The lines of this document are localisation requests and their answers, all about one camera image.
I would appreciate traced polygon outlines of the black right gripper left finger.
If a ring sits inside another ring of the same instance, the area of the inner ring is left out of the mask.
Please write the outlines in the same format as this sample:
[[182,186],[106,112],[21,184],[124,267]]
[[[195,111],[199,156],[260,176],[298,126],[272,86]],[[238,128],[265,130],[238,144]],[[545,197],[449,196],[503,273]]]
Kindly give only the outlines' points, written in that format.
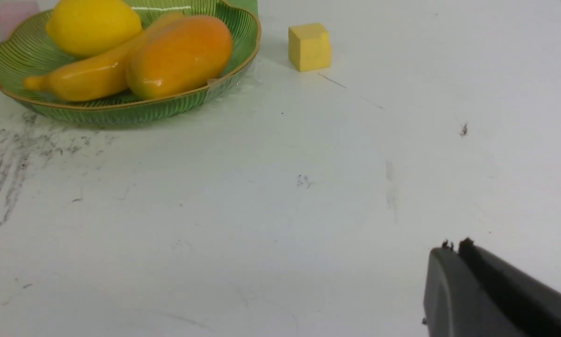
[[452,241],[430,250],[423,310],[430,337],[529,336],[494,303]]

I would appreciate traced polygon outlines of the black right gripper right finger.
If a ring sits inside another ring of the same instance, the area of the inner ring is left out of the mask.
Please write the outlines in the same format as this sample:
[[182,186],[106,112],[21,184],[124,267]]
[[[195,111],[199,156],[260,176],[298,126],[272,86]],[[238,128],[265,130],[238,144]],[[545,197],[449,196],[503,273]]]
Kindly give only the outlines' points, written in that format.
[[526,337],[561,337],[560,292],[477,247],[470,238],[460,241],[458,256],[481,290]]

